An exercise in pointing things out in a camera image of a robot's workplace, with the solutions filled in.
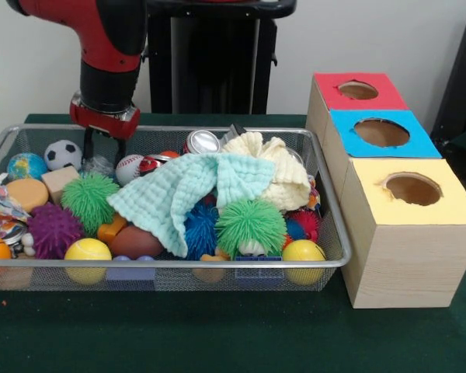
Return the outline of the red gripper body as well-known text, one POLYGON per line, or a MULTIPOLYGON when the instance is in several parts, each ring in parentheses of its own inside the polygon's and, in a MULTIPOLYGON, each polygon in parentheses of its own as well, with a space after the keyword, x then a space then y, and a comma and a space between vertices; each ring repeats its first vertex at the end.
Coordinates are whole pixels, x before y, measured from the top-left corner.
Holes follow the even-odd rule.
POLYGON ((140 110, 133 104, 120 113, 93 110, 82 102, 80 91, 71 98, 69 113, 75 124, 102 131, 120 140, 129 140, 134 135, 140 120, 140 110))

